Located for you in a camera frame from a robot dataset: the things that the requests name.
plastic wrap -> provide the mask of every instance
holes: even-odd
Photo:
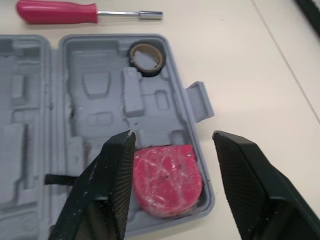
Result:
[[[189,211],[203,182],[191,145],[149,147],[135,153],[133,188],[142,209],[166,218]]]

gray plastic case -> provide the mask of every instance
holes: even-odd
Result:
[[[138,41],[166,53],[159,75],[129,67]],[[138,149],[192,144],[203,189],[190,212],[164,219],[132,193],[126,237],[206,216],[215,197],[195,123],[213,115],[202,82],[183,88],[160,35],[69,35],[53,50],[41,36],[0,35],[0,239],[47,239],[70,189],[44,186],[44,175],[80,175],[108,138],[128,129]]]

